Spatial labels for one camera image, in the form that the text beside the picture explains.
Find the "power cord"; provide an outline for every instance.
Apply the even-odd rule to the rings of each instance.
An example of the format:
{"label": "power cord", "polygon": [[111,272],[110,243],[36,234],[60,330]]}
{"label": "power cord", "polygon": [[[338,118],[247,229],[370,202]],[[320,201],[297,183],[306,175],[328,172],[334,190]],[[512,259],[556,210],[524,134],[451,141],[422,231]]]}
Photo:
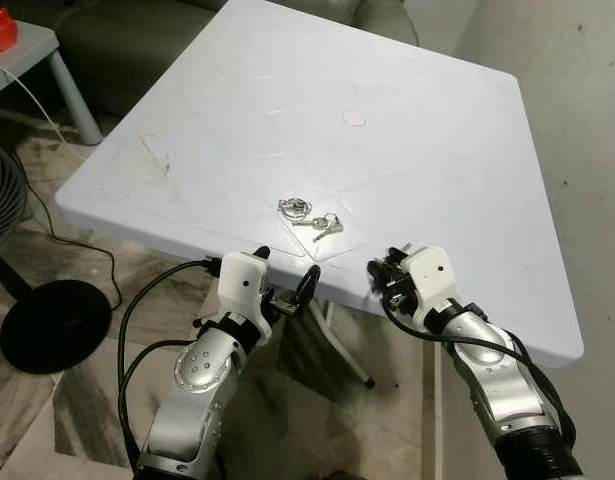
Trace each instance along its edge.
{"label": "power cord", "polygon": [[131,377],[136,371],[136,368],[138,368],[140,362],[142,362],[150,352],[153,352],[157,348],[161,347],[167,347],[172,345],[185,346],[189,345],[190,343],[191,341],[188,340],[161,340],[160,342],[152,343],[151,345],[143,349],[134,359],[134,361],[131,362],[127,373],[123,377],[122,383],[120,384],[120,388],[118,389],[118,419],[120,420],[120,428],[123,431],[123,439],[125,441],[125,447],[127,449],[127,457],[129,458],[129,464],[131,465],[131,469],[134,472],[136,471],[136,464],[138,463],[138,457],[140,456],[140,449],[138,448],[136,439],[131,433],[131,428],[129,426],[129,415],[127,412],[127,386],[129,385],[129,380],[131,380]]}
{"label": "power cord", "polygon": [[127,384],[129,383],[129,379],[133,374],[133,371],[138,366],[138,363],[152,350],[155,348],[159,348],[165,345],[187,345],[190,342],[185,340],[163,340],[163,342],[183,342],[183,343],[165,343],[156,342],[149,347],[147,347],[139,356],[132,362],[129,369],[125,373],[125,338],[127,336],[127,326],[129,325],[129,319],[131,315],[138,305],[140,301],[149,293],[154,287],[160,284],[163,280],[168,277],[171,277],[173,274],[180,272],[181,270],[185,270],[191,267],[204,267],[208,270],[212,271],[215,269],[217,263],[217,259],[207,259],[207,260],[192,260],[190,262],[181,263],[180,265],[176,265],[175,267],[170,268],[169,270],[164,271],[160,275],[156,276],[152,281],[150,281],[147,285],[145,285],[132,299],[132,301],[127,306],[125,313],[123,315],[123,319],[120,322],[120,329],[118,331],[118,418],[120,420],[120,426],[123,431],[123,439],[125,441],[125,448],[127,450],[127,457],[129,458],[129,464],[132,467],[132,470],[136,469],[136,464],[138,462],[138,457],[140,456],[140,449],[138,448],[138,444],[136,443],[136,439],[131,432],[129,427],[129,419],[127,415],[127,396],[125,390],[127,389]]}
{"label": "power cord", "polygon": [[42,106],[40,101],[36,98],[36,96],[33,93],[31,93],[31,90],[29,90],[29,88],[27,88],[27,86],[16,75],[14,75],[12,72],[10,72],[7,68],[3,67],[2,65],[0,65],[0,71],[3,72],[9,78],[11,78],[18,85],[20,85],[20,87],[25,91],[25,93],[27,93],[27,95],[29,95],[29,97],[34,101],[34,103],[36,104],[38,109],[41,111],[41,113],[45,116],[45,119],[47,119],[47,122],[49,122],[49,125],[51,125],[51,127],[54,129],[54,131],[56,132],[56,135],[58,135],[58,137],[60,138],[62,143],[65,144],[65,146],[74,155],[76,155],[77,157],[79,157],[82,160],[86,160],[87,157],[82,155],[80,152],[76,151],[76,149],[74,149],[69,143],[67,143],[67,140],[65,140],[65,137],[63,137],[63,134],[60,132],[60,129],[58,128],[58,125],[56,125],[54,123],[54,121],[51,119],[51,117],[49,116],[49,114],[47,113],[45,108]]}
{"label": "power cord", "polygon": [[480,347],[489,348],[491,350],[495,350],[497,352],[508,355],[509,357],[523,364],[536,382],[536,385],[538,386],[539,390],[543,393],[549,403],[551,403],[551,405],[554,407],[554,410],[558,415],[558,422],[560,423],[563,441],[570,449],[574,447],[574,444],[576,443],[576,426],[574,425],[573,420],[565,410],[562,400],[560,399],[560,396],[558,395],[558,392],[556,391],[554,385],[551,383],[547,375],[545,375],[542,370],[538,368],[538,366],[532,361],[529,352],[527,351],[527,348],[516,335],[505,330],[505,332],[509,334],[513,342],[516,344],[517,348],[520,350],[520,353],[498,345],[497,343],[488,342],[486,340],[481,340],[478,338],[434,335],[432,333],[420,332],[406,325],[393,314],[389,305],[389,299],[384,294],[384,292],[382,294],[381,304],[387,318],[396,327],[398,327],[400,330],[407,333],[408,335],[411,335],[412,337],[437,343],[462,343],[466,345],[478,345]]}
{"label": "power cord", "polygon": [[96,247],[94,245],[89,245],[87,243],[79,242],[77,240],[71,240],[69,238],[65,238],[63,236],[60,236],[60,235],[58,235],[56,233],[56,231],[54,229],[54,222],[53,222],[53,219],[52,219],[51,215],[49,214],[49,209],[47,208],[47,204],[43,201],[42,197],[36,192],[34,187],[32,187],[31,182],[29,181],[29,177],[27,176],[27,172],[25,171],[25,166],[23,165],[22,160],[20,159],[20,157],[16,153],[16,150],[14,150],[14,148],[9,145],[9,142],[6,141],[6,138],[2,134],[2,132],[0,132],[0,139],[1,139],[1,142],[0,142],[1,146],[12,156],[12,158],[14,159],[16,164],[18,165],[18,168],[20,169],[21,173],[23,174],[23,178],[25,179],[25,184],[27,185],[27,188],[32,193],[32,195],[34,197],[36,197],[36,200],[38,200],[38,203],[40,203],[40,206],[42,207],[43,211],[45,212],[45,216],[47,217],[47,223],[48,223],[48,226],[49,226],[49,231],[47,233],[49,234],[50,238],[54,242],[56,242],[56,243],[58,243],[60,245],[73,245],[73,246],[76,246],[76,247],[86,248],[88,250],[92,250],[92,251],[96,251],[96,252],[102,253],[102,254],[104,254],[105,256],[107,256],[109,258],[109,260],[111,262],[111,272],[110,272],[111,283],[114,286],[114,290],[116,291],[116,295],[118,296],[118,300],[116,301],[114,306],[111,307],[111,309],[112,309],[112,311],[118,310],[118,308],[123,303],[123,295],[122,295],[122,292],[120,291],[120,287],[118,286],[118,282],[116,280],[116,257],[114,257],[114,254],[111,253],[109,250],[106,250],[104,248]]}

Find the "white cable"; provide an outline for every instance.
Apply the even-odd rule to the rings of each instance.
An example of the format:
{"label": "white cable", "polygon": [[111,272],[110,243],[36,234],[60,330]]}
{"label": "white cable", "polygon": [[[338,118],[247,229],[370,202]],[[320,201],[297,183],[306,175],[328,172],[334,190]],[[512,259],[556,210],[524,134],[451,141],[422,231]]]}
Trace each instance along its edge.
{"label": "white cable", "polygon": [[81,158],[83,160],[87,160],[87,157],[82,155],[80,152],[78,152],[76,149],[74,149],[69,143],[67,143],[67,140],[65,140],[65,137],[63,137],[63,134],[60,133],[60,129],[58,128],[58,125],[56,125],[54,123],[54,121],[51,119],[51,117],[49,116],[49,114],[47,113],[45,108],[41,105],[40,101],[35,97],[35,95],[33,93],[31,93],[31,91],[25,86],[25,84],[23,82],[21,82],[20,79],[16,75],[11,73],[5,67],[0,66],[0,71],[3,72],[5,75],[7,75],[9,78],[11,78],[14,82],[16,82],[18,85],[20,85],[22,87],[22,89],[25,90],[25,92],[27,92],[27,95],[29,95],[31,97],[31,99],[34,101],[34,103],[38,106],[38,108],[40,109],[42,114],[45,116],[45,118],[47,119],[47,121],[49,122],[51,127],[54,129],[54,131],[56,132],[56,134],[58,135],[60,140],[65,144],[65,146],[69,150],[71,150],[71,152],[74,155],[76,155],[77,157],[79,157],[79,158]]}

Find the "black fan stand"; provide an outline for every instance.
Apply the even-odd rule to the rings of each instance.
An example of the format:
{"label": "black fan stand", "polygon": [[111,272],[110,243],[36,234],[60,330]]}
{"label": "black fan stand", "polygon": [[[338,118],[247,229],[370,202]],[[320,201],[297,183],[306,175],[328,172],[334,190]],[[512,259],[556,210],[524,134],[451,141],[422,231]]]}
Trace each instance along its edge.
{"label": "black fan stand", "polygon": [[[0,148],[0,242],[11,233],[26,205],[22,166]],[[32,288],[0,257],[0,283],[16,299],[0,330],[0,348],[16,368],[53,373],[87,358],[111,323],[107,297],[79,280]]]}

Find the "fan base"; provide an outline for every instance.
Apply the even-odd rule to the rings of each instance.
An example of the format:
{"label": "fan base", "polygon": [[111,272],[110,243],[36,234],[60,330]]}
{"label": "fan base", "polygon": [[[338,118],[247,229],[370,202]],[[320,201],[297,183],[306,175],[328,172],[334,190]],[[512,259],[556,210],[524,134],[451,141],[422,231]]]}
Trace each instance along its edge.
{"label": "fan base", "polygon": [[0,330],[0,348],[23,372],[59,372],[96,350],[110,323],[111,307],[100,290],[79,280],[59,280],[35,288],[11,308]]}

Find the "white wall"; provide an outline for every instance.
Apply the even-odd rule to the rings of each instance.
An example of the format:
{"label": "white wall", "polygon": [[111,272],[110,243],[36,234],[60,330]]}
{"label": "white wall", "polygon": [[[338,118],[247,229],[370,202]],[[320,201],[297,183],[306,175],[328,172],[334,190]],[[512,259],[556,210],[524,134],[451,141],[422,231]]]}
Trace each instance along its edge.
{"label": "white wall", "polygon": [[[581,466],[615,479],[615,0],[482,0],[456,54],[520,82],[586,348],[548,373]],[[462,382],[443,373],[444,478],[503,478]]]}
{"label": "white wall", "polygon": [[416,26],[420,46],[451,55],[478,0],[404,0]]}

